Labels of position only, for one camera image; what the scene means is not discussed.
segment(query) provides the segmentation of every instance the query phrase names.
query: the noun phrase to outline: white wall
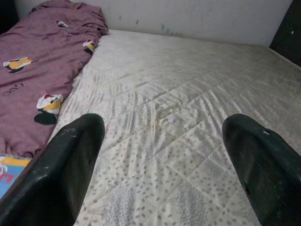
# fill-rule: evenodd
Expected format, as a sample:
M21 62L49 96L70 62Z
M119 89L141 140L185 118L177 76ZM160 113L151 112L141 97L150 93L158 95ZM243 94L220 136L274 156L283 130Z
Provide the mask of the white wall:
M111 29L269 46L292 0L74 0L103 9ZM16 0L24 17L43 0Z

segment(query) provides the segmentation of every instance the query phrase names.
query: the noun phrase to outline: purple blanket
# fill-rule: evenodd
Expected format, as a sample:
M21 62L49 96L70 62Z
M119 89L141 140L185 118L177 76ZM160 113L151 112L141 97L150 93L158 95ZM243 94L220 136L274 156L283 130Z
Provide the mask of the purple blanket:
M43 150L72 79L107 32L100 8L51 0L0 35L0 153Z

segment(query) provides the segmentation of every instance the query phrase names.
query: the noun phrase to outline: bed sheet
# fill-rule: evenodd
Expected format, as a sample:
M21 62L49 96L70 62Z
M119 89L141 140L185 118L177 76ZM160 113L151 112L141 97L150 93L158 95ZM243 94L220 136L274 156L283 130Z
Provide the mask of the bed sheet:
M226 153L243 113L301 151L301 70L264 47L111 31L54 134L84 113L106 135L75 225L258 226Z

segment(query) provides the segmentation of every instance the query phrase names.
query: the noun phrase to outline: quilted pattern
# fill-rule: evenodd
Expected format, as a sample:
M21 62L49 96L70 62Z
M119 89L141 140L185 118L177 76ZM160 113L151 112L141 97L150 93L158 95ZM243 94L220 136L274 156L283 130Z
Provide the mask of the quilted pattern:
M301 70L267 48L111 31L73 86L54 134L84 113L106 126L75 225L258 226L223 120L244 113L301 150Z

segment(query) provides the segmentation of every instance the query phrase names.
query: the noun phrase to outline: black object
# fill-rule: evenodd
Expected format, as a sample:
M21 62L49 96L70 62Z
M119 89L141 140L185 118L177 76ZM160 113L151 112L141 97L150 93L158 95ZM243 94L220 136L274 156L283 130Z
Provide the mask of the black object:
M292 2L270 48L301 66L301 0Z
M18 22L19 18L13 0L1 0L0 34L7 32Z
M301 225L301 157L272 130L235 114L222 126L227 152L262 226Z
M72 226L103 138L103 119L97 114L64 126L0 200L0 225Z

